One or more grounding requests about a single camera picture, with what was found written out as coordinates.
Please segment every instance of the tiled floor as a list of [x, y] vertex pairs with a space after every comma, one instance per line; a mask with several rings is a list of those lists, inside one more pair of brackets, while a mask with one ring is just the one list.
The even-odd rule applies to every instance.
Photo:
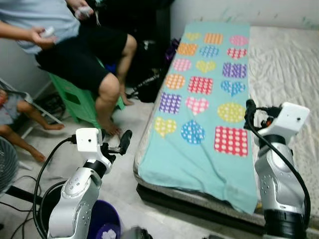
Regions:
[[[135, 191], [137, 182], [133, 176], [133, 160], [152, 107], [152, 104], [143, 104], [135, 101], [134, 106], [126, 107], [122, 112], [116, 111], [114, 113], [114, 121], [123, 130], [131, 129], [133, 137], [127, 154], [118, 156], [111, 173], [104, 176], [103, 185], [100, 190], [100, 199], [108, 201], [116, 208], [125, 228], [129, 229], [139, 225], [146, 228], [154, 239], [201, 239], [209, 234], [221, 234], [227, 236], [225, 238], [261, 238], [167, 208], [145, 203], [139, 198]], [[70, 117], [66, 118], [64, 123], [66, 129], [62, 132], [45, 132], [40, 128], [36, 128], [26, 140], [48, 156], [53, 147], [62, 139], [75, 133], [75, 129], [79, 127], [91, 127], [90, 124], [85, 122], [76, 124]], [[118, 143], [119, 139], [116, 137], [109, 141], [109, 144], [113, 146]], [[32, 171], [20, 169], [18, 177], [22, 175], [36, 177], [41, 165], [37, 164], [23, 151], [19, 150], [18, 155], [20, 160], [33, 166]], [[44, 192], [54, 183], [61, 181], [59, 177], [69, 177], [82, 164], [83, 161], [76, 150], [76, 146], [68, 143], [63, 145], [56, 152], [47, 171], [43, 174], [43, 179], [41, 180], [42, 191]], [[16, 186], [32, 192], [34, 182], [23, 178], [16, 183]], [[21, 209], [31, 208], [30, 203], [8, 195], [4, 195], [0, 201], [10, 203]], [[0, 223], [5, 225], [5, 228], [0, 231], [0, 238], [9, 239], [25, 216], [26, 213], [17, 212], [4, 205], [0, 205]], [[21, 238], [21, 231], [14, 238]], [[40, 238], [33, 221], [28, 222], [25, 226], [25, 238]]]

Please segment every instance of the black shorts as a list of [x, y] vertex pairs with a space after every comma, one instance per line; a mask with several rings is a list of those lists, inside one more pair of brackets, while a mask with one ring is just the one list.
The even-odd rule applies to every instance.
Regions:
[[128, 35], [106, 27], [81, 26], [79, 35], [64, 40], [35, 58], [43, 70], [51, 72], [81, 89], [98, 93], [109, 73], [98, 62], [116, 63], [122, 55]]

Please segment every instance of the trash bin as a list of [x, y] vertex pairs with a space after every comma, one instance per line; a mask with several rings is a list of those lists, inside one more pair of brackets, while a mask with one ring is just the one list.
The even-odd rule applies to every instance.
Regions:
[[116, 238], [121, 236], [121, 220], [115, 208], [102, 200], [95, 202], [89, 227], [88, 239], [101, 239], [103, 232], [112, 229], [116, 233]]

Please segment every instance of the mattress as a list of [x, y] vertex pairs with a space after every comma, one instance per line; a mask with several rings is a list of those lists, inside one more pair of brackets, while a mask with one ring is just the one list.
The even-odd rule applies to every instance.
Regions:
[[[248, 56], [249, 91], [257, 106], [278, 106], [291, 102], [311, 110], [306, 125], [290, 146], [294, 151], [295, 166], [311, 197], [310, 228], [319, 229], [319, 32], [252, 26]], [[263, 225], [264, 219], [258, 210], [253, 215], [241, 213], [212, 196], [148, 184], [139, 177], [138, 168], [149, 143], [154, 113], [155, 110], [135, 156], [134, 174], [138, 183], [170, 197]], [[257, 152], [258, 147], [253, 144], [254, 160], [257, 159]]]

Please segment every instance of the light blue shirt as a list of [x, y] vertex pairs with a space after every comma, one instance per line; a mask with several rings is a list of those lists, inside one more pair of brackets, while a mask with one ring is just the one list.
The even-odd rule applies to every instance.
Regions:
[[[0, 0], [0, 20], [24, 29], [53, 26], [57, 43], [77, 36], [80, 27], [65, 0]], [[31, 42], [18, 41], [18, 44], [30, 54], [41, 51]]]

